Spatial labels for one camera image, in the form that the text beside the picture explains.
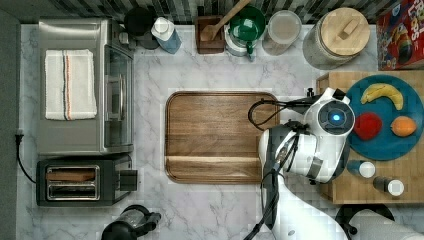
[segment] marble countertop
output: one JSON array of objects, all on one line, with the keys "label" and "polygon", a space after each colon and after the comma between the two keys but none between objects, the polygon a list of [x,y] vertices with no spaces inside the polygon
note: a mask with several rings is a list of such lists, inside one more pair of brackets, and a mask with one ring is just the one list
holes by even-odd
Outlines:
[{"label": "marble countertop", "polygon": [[[124,208],[141,204],[162,214],[157,229],[140,239],[243,239],[261,218],[259,186],[177,184],[164,169],[165,103],[180,90],[260,90],[280,100],[301,98],[326,73],[310,66],[302,42],[312,26],[303,26],[299,39],[281,56],[257,46],[255,62],[228,52],[198,55],[194,26],[177,26],[182,46],[175,55],[158,48],[138,48],[134,56],[135,150],[131,154],[139,172],[139,190],[111,207],[41,208],[35,186],[18,170],[17,239],[100,239],[103,229]],[[39,116],[38,26],[22,25],[20,127],[25,137],[21,158],[35,175],[38,161],[35,139]],[[335,70],[377,70],[375,26],[361,54]],[[295,118],[283,111],[282,121]],[[290,175],[289,188],[304,201],[335,216],[339,206],[321,198],[306,178]],[[424,232],[421,206],[391,206],[396,220]],[[256,239],[274,239],[263,227]]]}]

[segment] oven handle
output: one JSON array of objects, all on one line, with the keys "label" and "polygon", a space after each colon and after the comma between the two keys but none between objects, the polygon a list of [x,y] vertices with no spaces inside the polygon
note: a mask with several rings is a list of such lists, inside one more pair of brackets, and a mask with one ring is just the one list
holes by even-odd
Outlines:
[{"label": "oven handle", "polygon": [[107,107],[106,107],[106,121],[122,121],[125,119],[125,99],[126,99],[126,79],[125,76],[119,74],[119,77],[107,76],[108,83],[119,82],[119,109],[115,113],[112,111],[112,89],[109,84],[107,90]]},{"label": "oven handle", "polygon": [[125,75],[123,74],[119,74],[119,80],[120,80],[120,84],[119,84],[119,94],[120,94],[120,99],[119,99],[119,121],[122,121],[125,119],[125,99],[127,98],[127,92],[126,92],[126,78]]}]

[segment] red tomato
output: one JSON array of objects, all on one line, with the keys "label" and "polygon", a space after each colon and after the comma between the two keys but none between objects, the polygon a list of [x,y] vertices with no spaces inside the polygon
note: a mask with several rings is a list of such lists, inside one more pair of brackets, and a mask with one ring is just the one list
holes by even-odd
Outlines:
[{"label": "red tomato", "polygon": [[353,131],[364,141],[370,140],[380,132],[383,122],[372,112],[363,113],[355,119]]}]

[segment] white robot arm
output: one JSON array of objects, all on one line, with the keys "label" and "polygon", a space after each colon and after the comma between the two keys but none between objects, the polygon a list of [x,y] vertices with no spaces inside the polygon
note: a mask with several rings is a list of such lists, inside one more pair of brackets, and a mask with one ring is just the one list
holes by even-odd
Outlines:
[{"label": "white robot arm", "polygon": [[[328,182],[343,170],[344,153],[348,149],[346,137],[353,129],[355,118],[349,99],[340,93],[327,89],[314,103],[304,105],[306,110],[300,111],[304,115],[303,123],[278,125],[261,136],[264,209],[273,209],[265,224],[278,240],[348,239],[333,218],[299,199],[284,183],[284,172]],[[267,176],[272,169],[283,171]],[[277,193],[279,199],[274,204],[272,200]]]}]

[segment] toaster slot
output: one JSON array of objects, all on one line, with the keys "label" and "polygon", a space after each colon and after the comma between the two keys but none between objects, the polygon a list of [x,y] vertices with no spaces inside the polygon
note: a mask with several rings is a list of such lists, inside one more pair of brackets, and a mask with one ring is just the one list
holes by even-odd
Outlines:
[{"label": "toaster slot", "polygon": [[47,199],[99,200],[99,166],[54,166],[46,169]]}]

